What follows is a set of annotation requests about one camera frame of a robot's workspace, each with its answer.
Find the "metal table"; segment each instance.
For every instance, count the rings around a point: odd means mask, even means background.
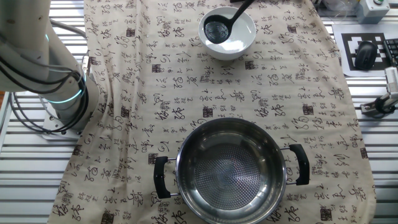
[[[56,21],[84,30],[83,15],[82,0],[52,1],[50,17]],[[334,22],[328,17],[322,20],[333,37]],[[391,10],[382,22],[398,24],[397,0],[391,3]],[[356,22],[348,17],[340,23]],[[80,61],[87,51],[86,41],[72,32],[54,29]],[[398,111],[382,119],[363,116],[359,105],[385,94],[386,79],[346,79],[376,185],[373,224],[398,223]],[[48,141],[23,127],[7,106],[7,96],[0,110],[0,118],[4,120],[0,123],[0,223],[46,223],[75,141]],[[25,92],[19,93],[18,98],[27,116],[42,124],[45,110],[37,95]]]

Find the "keyboard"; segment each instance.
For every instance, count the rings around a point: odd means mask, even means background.
[[[398,39],[385,40],[383,47],[386,50],[391,65],[398,67]]]

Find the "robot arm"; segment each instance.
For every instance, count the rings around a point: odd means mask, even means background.
[[[50,0],[0,0],[0,90],[38,93],[67,128],[82,130],[98,88],[55,34],[49,10]]]

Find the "beige tablecloth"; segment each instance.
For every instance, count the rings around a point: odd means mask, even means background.
[[[310,184],[289,185],[265,223],[368,224],[376,206],[372,173],[339,64],[309,0],[255,2],[257,36],[231,62],[198,40],[200,18],[228,1],[85,1],[98,107],[65,170],[49,223],[203,223],[181,197],[157,198],[157,156],[175,157],[198,125],[242,118],[279,144],[302,144]],[[239,7],[241,3],[232,4]],[[283,152],[289,181],[298,176]],[[174,165],[166,186],[178,188]]]

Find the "pot handle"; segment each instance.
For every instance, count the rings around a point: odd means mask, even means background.
[[[164,183],[164,164],[169,160],[175,160],[175,158],[169,159],[167,156],[157,157],[155,161],[154,169],[154,183],[156,188],[156,193],[159,199],[170,198],[171,196],[177,196],[180,194],[170,194],[166,189]]]
[[[303,146],[301,144],[291,144],[289,148],[283,149],[290,149],[296,154],[298,160],[298,168],[300,169],[300,176],[297,178],[296,182],[292,182],[289,184],[307,185],[310,182],[310,163],[303,149]]]

